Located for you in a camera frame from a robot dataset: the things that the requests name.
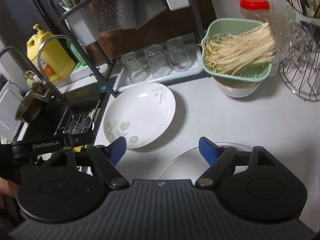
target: drinking glass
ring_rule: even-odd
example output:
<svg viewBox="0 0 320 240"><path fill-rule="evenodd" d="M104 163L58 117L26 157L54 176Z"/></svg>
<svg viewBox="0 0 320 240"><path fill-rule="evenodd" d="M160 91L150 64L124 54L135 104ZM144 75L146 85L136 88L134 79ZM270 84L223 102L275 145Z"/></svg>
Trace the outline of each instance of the drinking glass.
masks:
<svg viewBox="0 0 320 240"><path fill-rule="evenodd" d="M124 54L120 61L127 71L131 83L144 81L148 77L148 72L134 51Z"/></svg>
<svg viewBox="0 0 320 240"><path fill-rule="evenodd" d="M154 78L162 77L171 73L172 68L160 45L154 44L149 46L144 50L144 55L146 55Z"/></svg>
<svg viewBox="0 0 320 240"><path fill-rule="evenodd" d="M190 55L181 37L168 40L167 48L175 71L185 71L192 66Z"/></svg>
<svg viewBox="0 0 320 240"><path fill-rule="evenodd" d="M299 68L310 67L316 52L316 42L311 37L311 32L304 24L294 23L292 27L293 35L296 38L294 56L297 57L295 65Z"/></svg>

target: green draining basket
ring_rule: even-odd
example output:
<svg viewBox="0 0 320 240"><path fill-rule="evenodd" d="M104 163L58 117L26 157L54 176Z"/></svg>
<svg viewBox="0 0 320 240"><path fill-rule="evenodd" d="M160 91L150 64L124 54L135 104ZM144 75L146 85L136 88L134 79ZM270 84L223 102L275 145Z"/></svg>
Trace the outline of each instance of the green draining basket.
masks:
<svg viewBox="0 0 320 240"><path fill-rule="evenodd" d="M262 22L247 20L247 19L233 19L233 18L217 19L209 25L207 34L202 39L201 45L203 46L205 41L212 40L213 36L217 33L240 34L240 33L252 30L253 28L261 24ZM247 82L260 82L268 77L272 68L271 63L266 63L263 65L247 68L245 71L241 73L241 76L240 75L231 76L227 74L215 73L205 66L206 62L204 59L204 53L205 53L205 50L203 49L202 57L201 57L201 65L207 73L213 76L236 79L236 80L247 81Z"/></svg>

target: label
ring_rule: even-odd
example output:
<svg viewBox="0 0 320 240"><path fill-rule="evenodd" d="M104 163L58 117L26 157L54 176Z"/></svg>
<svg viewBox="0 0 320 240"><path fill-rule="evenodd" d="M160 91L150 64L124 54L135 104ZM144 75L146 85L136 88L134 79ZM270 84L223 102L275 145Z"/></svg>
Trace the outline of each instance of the label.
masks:
<svg viewBox="0 0 320 240"><path fill-rule="evenodd" d="M63 139L49 140L31 145L32 151L35 154L52 153L60 150L64 146Z"/></svg>
<svg viewBox="0 0 320 240"><path fill-rule="evenodd" d="M42 147L48 147L48 146L55 146L59 145L59 141L52 141L52 142L47 142L47 143L39 143L39 144L33 144L32 148L37 149L37 148L42 148Z"/></svg>
<svg viewBox="0 0 320 240"><path fill-rule="evenodd" d="M176 61L171 61L173 67L179 67L180 63Z"/></svg>
<svg viewBox="0 0 320 240"><path fill-rule="evenodd" d="M40 68L38 66L38 58L36 58L32 63L40 71ZM42 57L40 58L40 63L41 63L42 69L44 70L44 72L48 78L50 78L56 74L54 72L54 70L52 69L52 67L48 63L46 63Z"/></svg>
<svg viewBox="0 0 320 240"><path fill-rule="evenodd" d="M83 57L81 57L80 53L77 51L76 47L72 43L70 44L70 49L73 52L73 55L76 56L80 63L85 62Z"/></svg>

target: screw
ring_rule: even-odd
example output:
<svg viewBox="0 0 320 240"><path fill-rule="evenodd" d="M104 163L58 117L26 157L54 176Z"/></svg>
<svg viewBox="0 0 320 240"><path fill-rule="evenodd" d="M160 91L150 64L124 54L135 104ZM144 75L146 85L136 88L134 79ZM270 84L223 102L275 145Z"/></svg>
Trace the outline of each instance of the screw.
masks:
<svg viewBox="0 0 320 240"><path fill-rule="evenodd" d="M114 187L121 187L126 183L127 181L124 178L116 178L111 180L111 185Z"/></svg>
<svg viewBox="0 0 320 240"><path fill-rule="evenodd" d="M161 182L159 182L157 185L160 186L160 187L162 187L162 186L165 186L165 185L167 185L167 184L166 184L165 182L161 181Z"/></svg>
<svg viewBox="0 0 320 240"><path fill-rule="evenodd" d="M201 179L198 180L198 184L201 187L210 186L210 185L213 184L213 180L209 179L209 178L201 178Z"/></svg>

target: floral pattern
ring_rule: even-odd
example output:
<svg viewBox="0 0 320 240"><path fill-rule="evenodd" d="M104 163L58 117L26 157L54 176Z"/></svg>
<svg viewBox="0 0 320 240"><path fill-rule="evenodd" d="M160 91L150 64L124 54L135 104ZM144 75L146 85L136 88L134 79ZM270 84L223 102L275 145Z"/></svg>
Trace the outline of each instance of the floral pattern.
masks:
<svg viewBox="0 0 320 240"><path fill-rule="evenodd" d="M128 144L127 144L127 148L132 148L132 147L138 148L138 147L144 145L145 143L147 143L147 142L150 141L150 140L151 140L151 138L149 138L148 140L146 140L146 141L144 141L144 142L139 143L138 145L133 144L133 143L128 143Z"/></svg>
<svg viewBox="0 0 320 240"><path fill-rule="evenodd" d="M115 122L114 125L112 125L109 122L106 122L106 126L108 128L110 128L109 133L107 134L107 138L108 138L110 143L114 142L117 138L119 138L121 136L125 137L126 135L129 134L129 132L127 132L127 130L129 129L131 122L129 122L129 121L121 121L119 129L117 129L116 127L118 126L119 121L120 121L120 119L118 119ZM129 140L127 139L127 146L128 146L129 143L130 143L131 146L134 146L133 144L137 143L138 140L139 140L139 138L138 138L137 135L131 136Z"/></svg>
<svg viewBox="0 0 320 240"><path fill-rule="evenodd" d="M165 94L167 93L167 91L166 91L166 90L163 90L163 86L161 86L161 88L159 88L159 89L153 90L153 92L157 92L157 93L155 93L155 97L160 96L159 105L162 104L162 100L163 100L163 99L164 99L164 102L165 102L165 103L167 102L167 98L166 98L166 96L165 96Z"/></svg>

